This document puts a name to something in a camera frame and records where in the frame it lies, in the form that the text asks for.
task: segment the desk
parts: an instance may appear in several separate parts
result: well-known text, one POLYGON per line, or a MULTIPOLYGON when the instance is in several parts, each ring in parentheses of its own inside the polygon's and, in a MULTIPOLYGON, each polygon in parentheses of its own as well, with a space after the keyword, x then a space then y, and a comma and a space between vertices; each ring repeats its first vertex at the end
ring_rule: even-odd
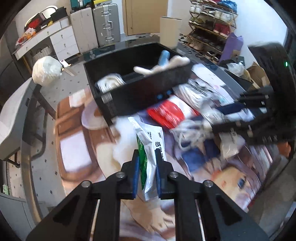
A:
POLYGON ((70 25, 68 17, 62 18, 34 35, 25 42, 18 50, 14 52, 17 60, 22 58, 29 50, 40 43, 42 40, 50 37, 58 60, 67 59, 79 53, 73 28, 70 25))

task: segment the silver suitcase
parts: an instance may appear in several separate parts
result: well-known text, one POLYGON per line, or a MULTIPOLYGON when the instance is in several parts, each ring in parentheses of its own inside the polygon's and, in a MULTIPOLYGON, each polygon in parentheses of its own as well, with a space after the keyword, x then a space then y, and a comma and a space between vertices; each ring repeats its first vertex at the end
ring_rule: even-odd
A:
POLYGON ((71 13, 70 18, 79 52, 85 53, 98 48, 91 8, 71 13))
POLYGON ((117 4, 104 4, 93 9, 94 26, 100 46, 120 42, 117 4))

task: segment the anime character's face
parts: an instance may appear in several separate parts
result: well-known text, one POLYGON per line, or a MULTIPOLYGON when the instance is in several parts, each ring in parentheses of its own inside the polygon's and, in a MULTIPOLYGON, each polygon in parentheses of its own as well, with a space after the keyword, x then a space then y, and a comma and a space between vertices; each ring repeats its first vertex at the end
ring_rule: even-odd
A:
POLYGON ((244 197, 245 200, 246 196, 249 197, 246 189, 251 188, 251 186, 244 173, 235 167, 228 167, 223 171, 215 172, 211 179, 240 207, 245 206, 243 203, 240 205, 239 202, 243 200, 242 197, 244 197))

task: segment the green label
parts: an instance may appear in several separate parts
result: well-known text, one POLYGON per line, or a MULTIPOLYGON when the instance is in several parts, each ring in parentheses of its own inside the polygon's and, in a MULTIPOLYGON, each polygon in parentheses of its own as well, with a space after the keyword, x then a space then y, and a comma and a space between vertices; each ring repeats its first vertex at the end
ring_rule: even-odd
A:
POLYGON ((142 190, 143 190, 147 180, 147 155, 144 149, 144 145, 140 141, 138 136, 137 136, 137 142, 138 142, 138 149, 139 149, 138 151, 139 151, 139 158, 140 158, 141 184, 142 184, 142 190))

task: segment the red package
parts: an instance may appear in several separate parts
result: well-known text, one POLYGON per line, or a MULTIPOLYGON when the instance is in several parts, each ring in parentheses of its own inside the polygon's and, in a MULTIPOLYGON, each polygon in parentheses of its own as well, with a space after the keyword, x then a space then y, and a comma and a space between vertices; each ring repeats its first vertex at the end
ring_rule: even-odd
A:
POLYGON ((199 115, 199 112, 192 109, 183 100, 173 95, 158 107, 147 110, 150 117, 157 123, 169 129, 175 128, 185 119, 199 115))

